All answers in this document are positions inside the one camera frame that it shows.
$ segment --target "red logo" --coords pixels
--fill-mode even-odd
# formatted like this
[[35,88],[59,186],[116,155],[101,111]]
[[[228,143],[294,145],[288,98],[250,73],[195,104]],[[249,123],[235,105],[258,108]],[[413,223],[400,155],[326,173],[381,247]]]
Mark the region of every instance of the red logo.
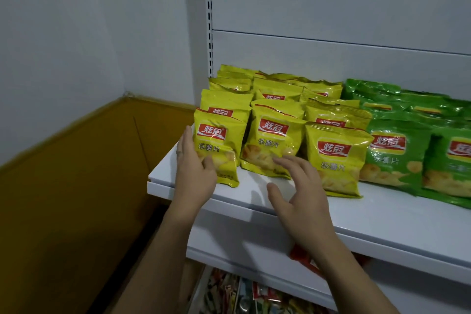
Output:
[[233,110],[230,110],[230,109],[224,109],[224,108],[213,108],[213,107],[209,107],[208,108],[208,112],[209,113],[215,113],[215,114],[220,114],[222,116],[228,116],[228,117],[232,117],[232,114],[233,114]]
[[210,126],[208,124],[200,124],[198,128],[197,135],[202,135],[203,137],[215,138],[220,140],[225,140],[226,138],[226,128],[218,128]]
[[288,132],[288,128],[289,126],[287,126],[286,124],[280,124],[264,118],[262,118],[259,123],[260,132],[278,134],[282,135],[283,137],[286,137],[286,132]]
[[340,143],[317,142],[319,153],[333,157],[347,157],[351,147],[351,145]]
[[342,122],[340,120],[328,120],[328,119],[323,119],[323,118],[318,118],[315,120],[315,122],[324,123],[331,126],[342,127],[342,128],[345,128],[345,125],[347,124],[346,122]]
[[279,95],[276,95],[276,94],[262,93],[262,95],[263,95],[263,97],[265,97],[268,100],[284,100],[285,99],[285,96],[279,96]]
[[374,134],[371,148],[406,150],[406,138]]
[[451,141],[448,155],[471,158],[471,144],[458,141]]

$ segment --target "white shelf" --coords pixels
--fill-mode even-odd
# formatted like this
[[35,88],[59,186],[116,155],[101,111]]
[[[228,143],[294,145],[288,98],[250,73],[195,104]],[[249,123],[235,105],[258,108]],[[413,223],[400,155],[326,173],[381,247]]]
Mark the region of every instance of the white shelf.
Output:
[[[285,233],[202,210],[191,231],[186,255],[335,309],[327,282],[288,258],[291,247]],[[372,260],[365,270],[403,314],[471,311],[470,288],[465,284],[380,260]]]
[[[147,192],[171,199],[175,170],[173,148],[150,173]],[[243,169],[238,176],[239,187],[218,184],[204,209],[283,233],[265,186],[276,183],[289,199],[292,181]],[[336,232],[352,251],[471,284],[469,210],[370,184],[359,187],[362,199],[329,198]]]

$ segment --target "white wall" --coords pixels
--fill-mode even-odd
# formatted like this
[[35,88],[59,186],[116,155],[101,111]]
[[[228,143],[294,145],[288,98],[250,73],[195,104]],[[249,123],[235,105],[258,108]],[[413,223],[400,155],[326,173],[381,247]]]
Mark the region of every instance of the white wall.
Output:
[[0,164],[123,86],[98,0],[0,0]]
[[126,90],[163,100],[199,103],[201,88],[207,85],[204,0],[100,3]]

